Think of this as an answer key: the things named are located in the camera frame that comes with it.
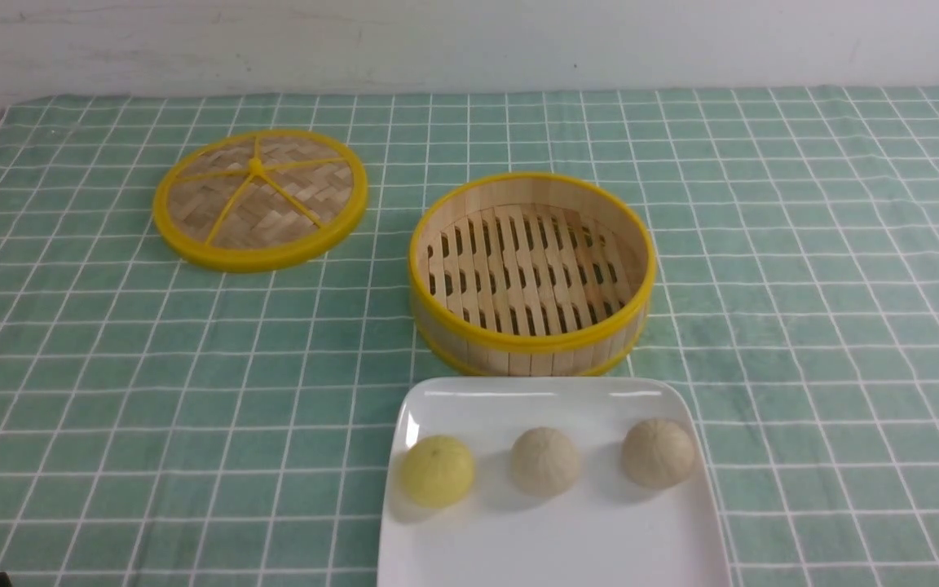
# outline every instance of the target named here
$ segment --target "white plate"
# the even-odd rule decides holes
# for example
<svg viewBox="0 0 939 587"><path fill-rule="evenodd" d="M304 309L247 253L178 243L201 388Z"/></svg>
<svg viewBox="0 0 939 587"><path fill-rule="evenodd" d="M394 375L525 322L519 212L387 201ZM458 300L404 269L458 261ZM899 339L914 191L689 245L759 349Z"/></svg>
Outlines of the white plate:
<svg viewBox="0 0 939 587"><path fill-rule="evenodd" d="M647 379L431 379L410 390L390 454L379 587L730 586L712 486L703 466L648 493L619 468L625 432L646 417L690 424L679 395ZM582 453L582 476L551 501L509 480L508 453L552 426ZM411 505L392 474L419 438L455 435L477 457L477 482L439 512Z"/></svg>

